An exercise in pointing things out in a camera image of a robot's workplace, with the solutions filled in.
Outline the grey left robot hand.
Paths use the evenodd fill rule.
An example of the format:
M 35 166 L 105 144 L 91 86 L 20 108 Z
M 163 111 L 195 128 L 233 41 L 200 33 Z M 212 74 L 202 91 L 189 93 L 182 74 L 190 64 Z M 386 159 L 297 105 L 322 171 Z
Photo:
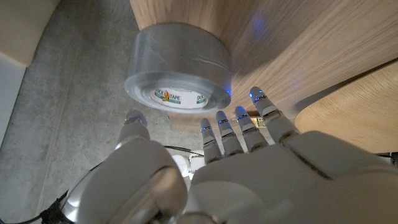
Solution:
M 319 131 L 300 133 L 258 87 L 252 102 L 273 144 L 243 107 L 244 151 L 222 111 L 217 141 L 200 123 L 205 164 L 186 185 L 144 115 L 127 114 L 115 150 L 60 206 L 68 223 L 396 223 L 397 168 Z

